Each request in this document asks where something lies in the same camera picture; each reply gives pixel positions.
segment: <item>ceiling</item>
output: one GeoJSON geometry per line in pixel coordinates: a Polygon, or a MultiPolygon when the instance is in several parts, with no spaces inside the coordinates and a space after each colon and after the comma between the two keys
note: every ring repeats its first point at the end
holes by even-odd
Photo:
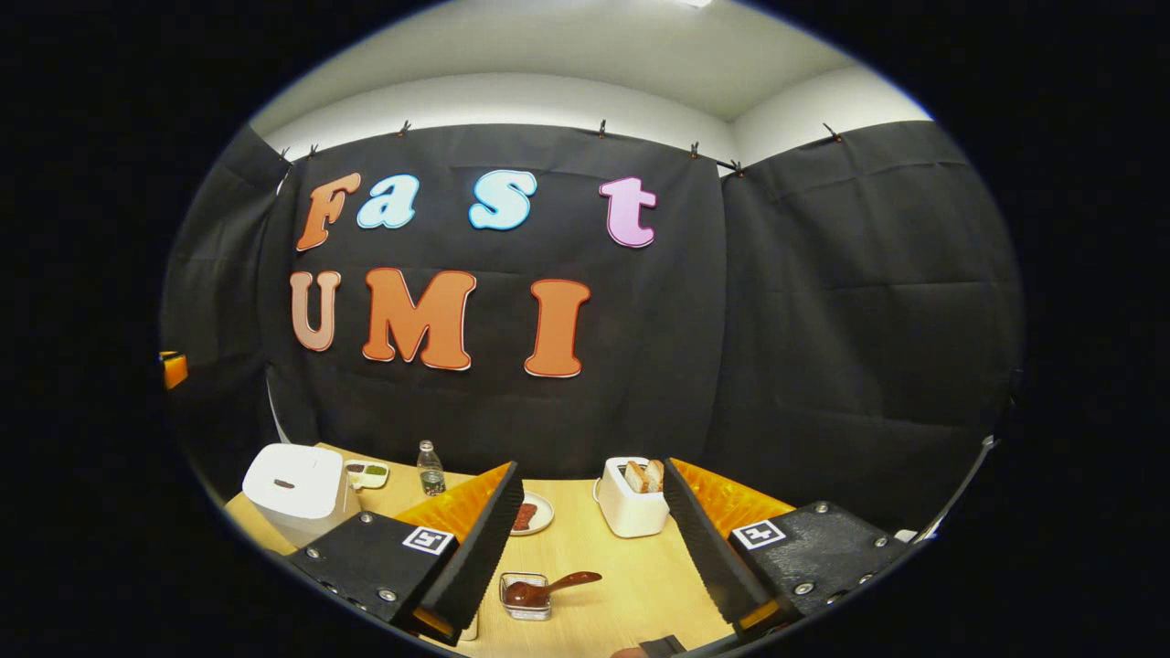
{"type": "Polygon", "coordinates": [[[271,132],[350,96],[448,75],[525,73],[636,89],[734,121],[783,88],[855,63],[732,0],[454,0],[325,62],[257,114],[271,132]]]}

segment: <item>brown spoon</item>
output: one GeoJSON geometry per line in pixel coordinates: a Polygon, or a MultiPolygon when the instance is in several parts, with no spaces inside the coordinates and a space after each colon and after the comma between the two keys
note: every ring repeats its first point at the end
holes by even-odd
{"type": "Polygon", "coordinates": [[[559,581],[544,587],[532,585],[525,582],[517,582],[508,585],[504,590],[504,603],[508,605],[519,605],[523,608],[544,608],[549,604],[549,595],[573,585],[583,585],[601,580],[601,574],[593,571],[577,571],[569,574],[559,581]]]}

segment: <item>white box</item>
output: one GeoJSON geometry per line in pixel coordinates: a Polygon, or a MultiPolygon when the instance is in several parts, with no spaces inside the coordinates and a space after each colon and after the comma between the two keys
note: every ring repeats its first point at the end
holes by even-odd
{"type": "Polygon", "coordinates": [[[666,503],[662,492],[641,494],[629,488],[625,475],[618,469],[627,461],[642,467],[649,464],[649,459],[641,457],[606,459],[605,471],[598,485],[597,502],[601,506],[601,514],[610,529],[619,537],[656,535],[666,527],[670,507],[666,503]]]}
{"type": "Polygon", "coordinates": [[[360,512],[343,461],[331,450],[267,445],[243,477],[243,495],[292,546],[303,548],[360,512]]]}

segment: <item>water bottle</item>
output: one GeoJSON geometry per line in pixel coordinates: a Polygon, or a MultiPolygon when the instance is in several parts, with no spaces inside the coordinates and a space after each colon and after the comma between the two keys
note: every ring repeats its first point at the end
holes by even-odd
{"type": "Polygon", "coordinates": [[[431,441],[419,444],[419,479],[422,480],[422,493],[427,495],[439,495],[447,491],[442,462],[439,461],[435,446],[431,441]]]}

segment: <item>toast slice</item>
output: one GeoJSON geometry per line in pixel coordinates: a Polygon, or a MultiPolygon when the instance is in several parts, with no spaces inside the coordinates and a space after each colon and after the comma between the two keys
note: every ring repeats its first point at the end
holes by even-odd
{"type": "Polygon", "coordinates": [[[633,461],[626,462],[626,484],[634,493],[649,493],[651,479],[646,477],[646,471],[633,461]]]}
{"type": "Polygon", "coordinates": [[[662,473],[666,469],[662,462],[658,459],[652,459],[649,464],[646,465],[646,478],[651,482],[649,493],[659,493],[662,491],[662,473]]]}

